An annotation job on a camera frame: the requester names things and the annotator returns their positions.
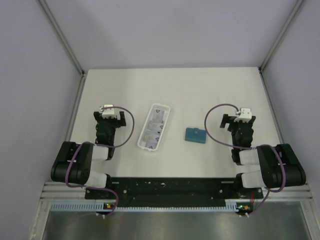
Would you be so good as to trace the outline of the white plastic basket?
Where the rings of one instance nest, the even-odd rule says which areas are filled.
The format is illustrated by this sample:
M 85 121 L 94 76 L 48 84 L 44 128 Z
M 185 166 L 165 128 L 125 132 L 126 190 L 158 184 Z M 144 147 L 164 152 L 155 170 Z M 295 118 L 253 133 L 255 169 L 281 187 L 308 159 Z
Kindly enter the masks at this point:
M 168 105 L 160 103 L 151 105 L 137 141 L 137 146 L 140 149 L 149 152 L 158 150 L 170 112 L 171 108 Z

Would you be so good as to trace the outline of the blue leather card holder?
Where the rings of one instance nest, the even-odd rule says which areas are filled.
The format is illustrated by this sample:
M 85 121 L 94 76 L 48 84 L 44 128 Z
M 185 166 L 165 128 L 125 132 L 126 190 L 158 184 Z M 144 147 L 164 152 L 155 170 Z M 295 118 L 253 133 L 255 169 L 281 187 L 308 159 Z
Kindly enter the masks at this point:
M 184 140 L 187 142 L 205 144 L 207 133 L 204 129 L 187 127 L 185 130 Z

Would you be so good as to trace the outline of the silver VIP card top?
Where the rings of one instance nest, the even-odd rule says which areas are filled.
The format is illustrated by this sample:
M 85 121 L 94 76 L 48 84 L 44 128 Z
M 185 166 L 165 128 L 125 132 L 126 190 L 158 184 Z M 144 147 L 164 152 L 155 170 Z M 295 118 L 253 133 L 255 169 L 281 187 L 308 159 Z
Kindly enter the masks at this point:
M 160 123 L 160 124 L 164 124 L 165 123 L 165 114 L 166 111 L 163 109 L 155 109 L 153 114 L 152 114 L 152 118 L 151 121 L 153 123 Z

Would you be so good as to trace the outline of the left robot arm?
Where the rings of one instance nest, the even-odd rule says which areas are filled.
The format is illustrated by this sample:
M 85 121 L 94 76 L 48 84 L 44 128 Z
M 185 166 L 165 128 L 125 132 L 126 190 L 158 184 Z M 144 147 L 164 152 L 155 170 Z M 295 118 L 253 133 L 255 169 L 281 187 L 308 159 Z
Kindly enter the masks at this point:
M 116 129 L 127 125 L 125 113 L 106 114 L 105 111 L 93 113 L 96 120 L 95 142 L 76 143 L 64 141 L 50 171 L 54 182 L 68 183 L 76 186 L 96 188 L 102 198 L 109 198 L 114 191 L 110 176 L 93 170 L 93 162 L 110 161 L 115 152 Z

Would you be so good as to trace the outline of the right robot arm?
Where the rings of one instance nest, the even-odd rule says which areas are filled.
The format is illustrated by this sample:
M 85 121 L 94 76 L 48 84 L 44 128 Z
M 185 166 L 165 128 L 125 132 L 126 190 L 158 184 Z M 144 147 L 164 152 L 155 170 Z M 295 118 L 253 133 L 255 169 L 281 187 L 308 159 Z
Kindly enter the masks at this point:
M 256 149 L 249 149 L 253 141 L 253 116 L 248 122 L 236 121 L 235 116 L 224 114 L 220 127 L 228 124 L 231 132 L 231 157 L 238 166 L 258 166 L 258 170 L 238 173 L 233 192 L 239 198 L 245 198 L 252 188 L 276 189 L 302 186 L 306 183 L 306 173 L 300 164 L 292 147 L 288 143 L 278 144 L 272 149 L 261 145 Z

